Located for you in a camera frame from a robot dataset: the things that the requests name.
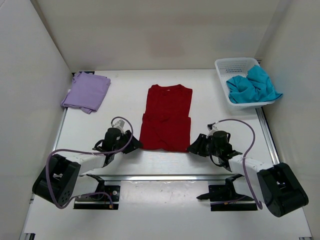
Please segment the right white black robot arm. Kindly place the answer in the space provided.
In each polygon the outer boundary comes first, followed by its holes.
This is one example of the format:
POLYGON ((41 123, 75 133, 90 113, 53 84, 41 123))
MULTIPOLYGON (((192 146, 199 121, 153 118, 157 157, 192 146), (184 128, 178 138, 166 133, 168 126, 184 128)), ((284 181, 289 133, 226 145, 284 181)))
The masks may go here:
POLYGON ((217 158, 218 167, 232 173, 223 185, 209 186, 209 192, 197 196, 210 200, 215 211, 228 210, 227 205, 237 201, 263 203, 275 217, 282 217, 309 203, 308 196, 290 166, 286 163, 269 164, 251 158, 233 149, 231 135, 219 130, 210 135, 200 134, 187 151, 201 157, 217 158))

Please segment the red t-shirt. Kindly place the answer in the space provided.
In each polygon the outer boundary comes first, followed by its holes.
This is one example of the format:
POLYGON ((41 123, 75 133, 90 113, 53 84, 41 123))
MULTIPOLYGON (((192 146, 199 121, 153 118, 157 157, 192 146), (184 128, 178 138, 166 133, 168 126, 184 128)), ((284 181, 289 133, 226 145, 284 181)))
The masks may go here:
POLYGON ((193 90, 181 84, 148 89, 139 141, 144 150, 186 153, 190 146, 189 117, 193 90))

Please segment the purple t-shirt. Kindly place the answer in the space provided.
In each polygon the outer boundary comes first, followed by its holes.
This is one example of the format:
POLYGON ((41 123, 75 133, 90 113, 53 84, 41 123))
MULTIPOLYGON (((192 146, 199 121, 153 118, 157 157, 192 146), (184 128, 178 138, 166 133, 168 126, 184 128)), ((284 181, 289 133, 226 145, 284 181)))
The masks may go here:
POLYGON ((63 108, 80 109, 86 114, 97 112, 110 85, 111 80, 105 76, 77 72, 60 105, 63 108))

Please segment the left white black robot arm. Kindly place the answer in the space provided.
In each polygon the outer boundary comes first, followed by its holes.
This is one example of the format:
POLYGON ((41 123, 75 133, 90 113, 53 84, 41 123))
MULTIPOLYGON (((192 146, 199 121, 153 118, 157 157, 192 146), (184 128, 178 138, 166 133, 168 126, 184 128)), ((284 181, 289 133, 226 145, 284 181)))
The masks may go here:
POLYGON ((89 153, 76 151, 65 157, 54 151, 32 186, 32 193, 64 209, 72 199, 89 197, 94 201, 109 200, 113 208, 112 193, 105 191, 105 181, 92 174, 95 169, 109 165, 117 153, 128 154, 141 149, 143 144, 130 130, 110 127, 104 138, 96 142, 89 153))

